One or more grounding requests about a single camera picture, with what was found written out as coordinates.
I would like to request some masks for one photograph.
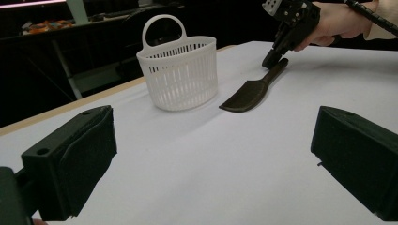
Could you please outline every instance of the black spatula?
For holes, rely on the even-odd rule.
[[[233,113],[243,113],[254,108],[266,95],[269,85],[282,73],[289,61],[281,59],[271,70],[258,81],[246,81],[240,88],[226,100],[220,109]]]

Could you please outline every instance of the cable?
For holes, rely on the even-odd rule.
[[[344,0],[344,2],[362,16],[398,37],[398,27],[393,23],[377,15],[375,12],[355,0]]]

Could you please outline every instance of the finger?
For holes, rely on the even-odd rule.
[[[41,220],[41,219],[37,219],[37,218],[34,218],[34,219],[33,219],[33,224],[34,224],[34,225],[48,225],[48,223],[44,222],[44,221]]]
[[[318,37],[314,39],[313,44],[318,45],[318,46],[329,46],[333,43],[335,37],[332,36],[323,36],[323,37]]]
[[[298,46],[295,47],[293,51],[299,52],[307,48],[311,44],[311,41],[308,38],[305,38]]]

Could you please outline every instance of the spatula handle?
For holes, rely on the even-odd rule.
[[[286,58],[281,59],[281,61],[279,61],[269,70],[262,80],[268,84],[271,84],[282,73],[283,69],[286,68],[288,62],[289,60]]]

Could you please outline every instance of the white basket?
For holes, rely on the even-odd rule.
[[[146,31],[156,20],[170,18],[181,26],[181,38],[149,46]],[[143,49],[137,58],[153,103],[166,111],[187,110],[215,96],[218,89],[216,38],[187,37],[182,22],[171,15],[158,15],[146,22]]]

